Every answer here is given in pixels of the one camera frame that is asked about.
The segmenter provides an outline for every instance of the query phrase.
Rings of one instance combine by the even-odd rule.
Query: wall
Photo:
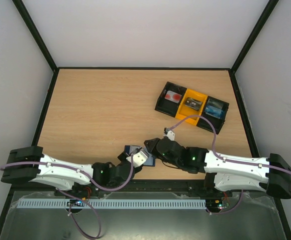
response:
[[[268,0],[24,0],[60,67],[230,68]]]
[[[279,1],[236,76],[260,154],[291,165],[291,0]],[[291,228],[291,199],[282,203]]]
[[[31,144],[51,77],[13,2],[0,0],[0,165]],[[0,182],[0,214],[9,188]]]

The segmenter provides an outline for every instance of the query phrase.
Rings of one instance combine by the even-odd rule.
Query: black wire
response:
[[[166,165],[164,161],[162,161],[163,165],[165,165],[166,167],[168,168],[172,168],[172,169],[180,169],[178,167],[175,167],[175,166],[169,166],[169,165]]]

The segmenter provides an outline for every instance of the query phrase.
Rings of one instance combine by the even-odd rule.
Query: black metal frame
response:
[[[49,90],[42,108],[42,112],[37,124],[37,128],[33,137],[33,141],[32,141],[32,146],[37,145],[39,138],[40,138],[40,134],[42,131],[42,127],[48,112],[48,108],[49,108],[49,104],[50,104],[50,100],[53,94],[53,90],[58,78],[58,74],[59,74],[59,70],[60,69],[107,69],[107,70],[216,70],[216,71],[220,71],[220,70],[224,70],[224,71],[228,71],[230,79],[231,79],[231,83],[232,83],[232,88],[235,94],[235,98],[236,98],[236,102],[238,105],[238,109],[241,115],[241,119],[242,119],[242,123],[244,126],[244,130],[245,130],[245,134],[247,137],[247,141],[249,144],[249,148],[251,151],[251,155],[253,157],[259,157],[259,152],[258,152],[258,148],[251,130],[251,126],[250,126],[250,122],[249,122],[249,118],[245,109],[245,105],[240,93],[240,89],[238,86],[238,82],[235,76],[236,71],[238,70],[239,66],[241,65],[241,63],[243,62],[245,56],[247,55],[248,51],[250,50],[251,46],[253,45],[254,41],[256,40],[256,38],[258,37],[261,29],[263,28],[263,26],[265,25],[267,19],[269,18],[269,16],[271,15],[272,11],[274,10],[275,6],[277,5],[279,0],[269,0],[264,11],[262,12],[260,18],[258,19],[257,23],[255,24],[251,34],[249,35],[246,43],[244,44],[242,50],[240,51],[237,59],[235,60],[232,68],[192,68],[192,67],[57,67],[57,65],[55,64],[52,56],[50,55],[47,46],[45,45],[43,39],[41,38],[41,35],[39,34],[38,29],[36,28],[34,22],[31,19],[30,14],[28,13],[24,3],[22,2],[22,0],[12,0],[13,3],[15,4],[17,10],[19,11],[21,17],[23,18],[26,26],[28,27],[29,31],[31,32],[34,40],[36,41],[38,47],[40,48],[42,54],[44,55],[46,61],[48,62],[48,64],[50,65],[52,71],[53,71],[53,76],[51,79],[51,83],[49,86]],[[133,184],[137,184],[137,185],[146,185],[147,188],[153,188],[156,186],[156,188],[158,188],[158,183],[160,183],[162,185],[161,189],[164,189],[164,186],[169,186],[170,188],[175,187],[174,190],[169,190],[170,192],[176,192],[176,191],[180,191],[180,192],[190,192],[193,185],[197,185],[197,184],[201,184],[201,181],[203,180],[197,180],[197,181],[193,181],[193,180],[177,180],[177,181],[153,181],[153,180],[148,180],[148,181],[141,181],[141,180],[136,180],[133,181]],[[42,185],[42,184],[37,184],[37,183],[28,183],[25,185],[12,185],[11,189],[8,193],[7,199],[5,201],[4,207],[2,209],[2,213],[0,216],[0,234],[2,232],[2,228],[6,219],[6,215],[8,213],[11,201],[12,201],[12,197],[15,191],[54,191],[53,187],[49,187],[46,185]],[[280,220],[282,222],[282,226],[283,226],[283,230],[285,232],[285,236],[287,240],[291,240],[291,230],[288,224],[288,220],[286,218],[285,215],[285,211],[283,209],[282,203],[280,199],[275,198],[274,199],[276,208],[279,212],[279,217]]]

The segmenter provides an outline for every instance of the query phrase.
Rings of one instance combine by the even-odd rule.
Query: white wall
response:
[[[60,67],[230,68],[268,0],[23,0]]]
[[[237,72],[260,153],[291,165],[291,0],[279,1]],[[291,200],[283,200],[291,228]]]
[[[0,165],[31,145],[51,77],[13,2],[0,0]],[[0,214],[9,188],[0,182]]]

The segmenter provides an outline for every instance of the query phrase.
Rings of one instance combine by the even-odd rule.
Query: tabletop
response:
[[[38,146],[59,160],[93,164],[120,161],[125,145],[143,146],[162,138],[165,127],[179,120],[155,111],[166,82],[193,89],[229,103],[225,123],[216,138],[223,154],[250,157],[250,148],[237,101],[226,70],[60,69],[44,120]],[[213,133],[186,122],[173,130],[185,147],[211,149]],[[140,180],[199,180],[166,167],[144,166]]]

